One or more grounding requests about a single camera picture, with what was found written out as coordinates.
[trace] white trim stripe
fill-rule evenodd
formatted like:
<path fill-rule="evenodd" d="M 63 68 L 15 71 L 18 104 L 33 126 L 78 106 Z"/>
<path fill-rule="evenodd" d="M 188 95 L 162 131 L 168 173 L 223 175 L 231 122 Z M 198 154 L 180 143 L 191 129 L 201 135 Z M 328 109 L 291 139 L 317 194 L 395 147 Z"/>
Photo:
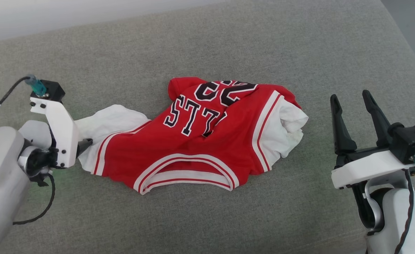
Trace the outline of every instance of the white trim stripe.
<path fill-rule="evenodd" d="M 145 169 L 135 180 L 134 189 L 139 193 L 144 194 L 145 186 L 151 184 L 149 183 L 149 179 L 153 177 L 153 175 L 157 174 L 159 170 L 177 161 L 195 161 L 209 164 L 210 166 L 217 169 L 220 173 L 222 173 L 222 175 L 224 175 L 224 177 L 227 179 L 230 185 L 230 190 L 239 186 L 239 181 L 235 173 L 232 171 L 232 169 L 230 169 L 230 167 L 228 167 L 223 161 L 221 161 L 218 158 L 215 158 L 210 155 L 190 156 L 184 154 L 172 154 L 159 159 L 158 161 L 154 162 L 151 166 L 149 166 L 147 169 Z"/>
<path fill-rule="evenodd" d="M 146 188 L 143 192 L 141 192 L 140 194 L 145 195 L 146 193 L 148 193 L 149 191 L 151 191 L 153 188 L 155 187 L 159 187 L 159 186 L 164 186 L 164 185 L 172 185 L 173 183 L 197 183 L 197 184 L 209 184 L 209 185 L 215 185 L 218 187 L 221 187 L 223 189 L 226 189 L 228 191 L 231 191 L 230 188 L 223 186 L 223 185 L 219 185 L 217 183 L 211 183 L 211 182 L 203 182 L 203 181 L 198 181 L 198 180 L 175 180 L 175 181 L 168 181 L 168 182 L 164 182 L 164 183 L 156 183 L 155 185 L 152 185 L 149 188 Z"/>
<path fill-rule="evenodd" d="M 273 93 L 270 95 L 270 97 L 268 98 L 264 108 L 262 108 L 261 114 L 259 115 L 259 118 L 257 119 L 256 122 L 256 127 L 254 128 L 254 132 L 253 132 L 253 138 L 252 138 L 252 146 L 253 146 L 253 150 L 254 153 L 256 154 L 257 158 L 259 159 L 259 162 L 262 165 L 262 169 L 264 170 L 264 172 L 268 172 L 269 170 L 271 170 L 271 166 L 267 166 L 267 160 L 265 158 L 265 155 L 262 154 L 262 152 L 260 151 L 260 143 L 258 142 L 259 139 L 259 134 L 261 133 L 261 130 L 264 128 L 265 126 L 265 120 L 267 118 L 267 115 L 270 113 L 270 110 L 273 106 L 273 104 L 275 103 L 275 101 L 277 100 L 277 98 L 281 96 L 280 93 L 278 93 L 277 91 L 273 91 Z"/>
<path fill-rule="evenodd" d="M 102 141 L 101 147 L 99 148 L 97 161 L 96 161 L 96 164 L 94 166 L 94 170 L 93 170 L 92 174 L 102 176 L 102 173 L 104 172 L 104 165 L 105 165 L 105 152 L 107 150 L 107 145 L 109 144 L 110 140 L 113 137 L 115 137 L 118 134 L 123 134 L 123 133 L 135 134 L 135 133 L 139 132 L 143 127 L 145 127 L 146 124 L 149 123 L 150 121 L 151 120 L 148 120 L 144 124 L 134 128 L 134 129 L 130 129 L 130 130 L 124 131 L 124 132 L 116 132 L 116 133 L 113 133 L 113 134 L 107 136 L 107 138 L 104 139 L 104 141 Z"/>
<path fill-rule="evenodd" d="M 230 183 L 224 175 L 219 175 L 210 172 L 201 172 L 195 170 L 172 170 L 162 173 L 157 173 L 150 177 L 147 185 L 144 187 L 143 193 L 148 193 L 152 188 L 171 185 L 173 183 L 198 183 L 209 184 L 222 187 L 231 191 Z"/>

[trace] wall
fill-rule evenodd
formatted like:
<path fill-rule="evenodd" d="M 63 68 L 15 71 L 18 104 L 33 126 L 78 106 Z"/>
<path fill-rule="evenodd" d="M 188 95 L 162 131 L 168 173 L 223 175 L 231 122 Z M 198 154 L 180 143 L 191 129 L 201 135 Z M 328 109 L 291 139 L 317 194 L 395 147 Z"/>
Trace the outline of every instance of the wall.
<path fill-rule="evenodd" d="M 0 40 L 226 0 L 0 0 Z"/>

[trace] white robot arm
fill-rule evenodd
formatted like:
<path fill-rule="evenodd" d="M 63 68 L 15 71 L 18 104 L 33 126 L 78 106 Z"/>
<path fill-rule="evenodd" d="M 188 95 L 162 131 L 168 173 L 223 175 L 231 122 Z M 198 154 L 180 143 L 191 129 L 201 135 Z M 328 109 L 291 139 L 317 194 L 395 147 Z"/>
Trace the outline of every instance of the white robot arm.
<path fill-rule="evenodd" d="M 336 167 L 335 188 L 351 188 L 361 222 L 367 229 L 369 254 L 415 254 L 415 126 L 389 125 L 369 91 L 362 93 L 377 132 L 377 146 L 357 150 L 331 96 Z M 380 187 L 371 192 L 370 188 Z"/>
<path fill-rule="evenodd" d="M 79 139 L 77 126 L 61 103 L 65 92 L 60 85 L 46 80 L 32 81 L 32 85 L 36 85 L 42 93 L 37 95 L 37 87 L 32 86 L 31 111 L 45 114 L 49 125 L 28 121 L 19 131 L 0 127 L 0 243 L 14 225 L 14 216 L 24 201 L 30 182 L 47 186 L 43 180 L 49 177 L 54 195 L 54 179 L 50 169 L 73 166 L 77 156 L 92 143 L 90 139 Z M 18 224 L 38 219 L 50 205 L 51 202 L 40 216 Z"/>

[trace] jersey armhole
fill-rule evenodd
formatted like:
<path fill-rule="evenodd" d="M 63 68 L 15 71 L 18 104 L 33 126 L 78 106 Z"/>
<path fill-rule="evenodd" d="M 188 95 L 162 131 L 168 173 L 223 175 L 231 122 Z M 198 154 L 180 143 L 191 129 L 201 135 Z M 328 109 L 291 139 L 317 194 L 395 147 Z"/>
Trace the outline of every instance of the jersey armhole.
<path fill-rule="evenodd" d="M 166 166 L 178 161 L 206 163 L 215 168 L 218 174 L 190 169 L 159 172 Z M 206 154 L 172 154 L 159 159 L 145 169 L 135 180 L 133 189 L 144 195 L 154 187 L 172 183 L 207 183 L 230 191 L 239 186 L 238 178 L 233 170 L 218 158 Z"/>
<path fill-rule="evenodd" d="M 135 134 L 143 129 L 147 124 L 149 124 L 151 120 L 146 121 L 144 124 L 141 124 L 138 127 L 133 129 L 122 131 L 122 132 L 114 132 L 103 140 L 99 141 L 96 144 L 90 146 L 83 154 L 79 156 L 80 164 L 85 171 L 90 172 L 92 175 L 100 175 L 100 176 L 107 176 L 107 172 L 104 170 L 105 166 L 105 153 L 107 151 L 107 146 L 110 140 L 119 134 Z"/>
<path fill-rule="evenodd" d="M 252 137 L 252 147 L 262 172 L 270 171 L 280 157 L 287 157 L 298 145 L 303 137 L 301 127 L 307 118 L 300 108 L 273 91 L 262 108 Z"/>

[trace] gray fabric surface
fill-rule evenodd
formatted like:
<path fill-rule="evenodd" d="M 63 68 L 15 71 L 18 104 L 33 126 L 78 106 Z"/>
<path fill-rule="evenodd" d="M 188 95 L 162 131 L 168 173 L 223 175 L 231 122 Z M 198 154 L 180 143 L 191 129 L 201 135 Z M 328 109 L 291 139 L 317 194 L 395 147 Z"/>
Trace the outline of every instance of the gray fabric surface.
<path fill-rule="evenodd" d="M 170 185 L 141 196 L 122 183 L 56 170 L 56 198 L 12 228 L 0 253 L 347 253 L 364 247 L 351 190 L 336 190 L 329 97 L 359 147 L 376 136 L 361 92 L 390 122 L 415 124 L 415 56 L 379 0 L 232 1 L 0 42 L 0 97 L 27 73 L 58 81 L 74 119 L 119 103 L 157 116 L 172 77 L 285 85 L 310 121 L 272 172 L 232 192 Z M 0 125 L 28 119 L 22 85 Z M 17 219 L 47 205 L 33 186 Z"/>

